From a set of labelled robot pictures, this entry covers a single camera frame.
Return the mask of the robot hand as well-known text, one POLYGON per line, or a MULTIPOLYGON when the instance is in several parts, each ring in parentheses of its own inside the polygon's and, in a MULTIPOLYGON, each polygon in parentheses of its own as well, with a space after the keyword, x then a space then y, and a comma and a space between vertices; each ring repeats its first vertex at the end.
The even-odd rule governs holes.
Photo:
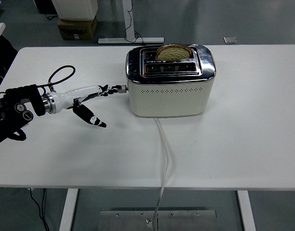
POLYGON ((93 85, 83 88, 67 91, 65 93, 49 92, 50 114, 59 113, 63 109, 72 109, 72 111, 88 124, 105 128, 106 123, 102 122, 83 102, 100 96, 108 96, 114 93, 125 93, 125 85, 100 86, 93 85))

